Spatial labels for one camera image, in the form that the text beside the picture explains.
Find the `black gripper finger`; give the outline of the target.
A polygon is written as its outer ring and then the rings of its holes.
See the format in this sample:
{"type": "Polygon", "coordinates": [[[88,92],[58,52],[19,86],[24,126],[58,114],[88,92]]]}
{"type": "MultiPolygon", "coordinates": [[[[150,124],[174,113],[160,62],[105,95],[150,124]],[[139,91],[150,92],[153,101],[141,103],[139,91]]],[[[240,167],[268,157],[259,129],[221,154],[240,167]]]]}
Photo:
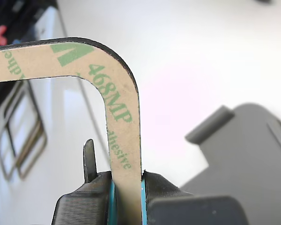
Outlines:
{"type": "Polygon", "coordinates": [[[61,196],[53,214],[53,225],[116,225],[118,223],[115,185],[110,171],[96,171],[92,139],[83,146],[85,182],[61,196]]]}
{"type": "Polygon", "coordinates": [[[185,192],[172,184],[162,175],[153,172],[143,172],[141,187],[144,188],[144,190],[141,191],[141,203],[142,206],[145,206],[145,209],[142,209],[142,214],[145,219],[143,224],[146,225],[149,224],[149,206],[153,200],[159,198],[193,196],[193,194],[185,192]]]}

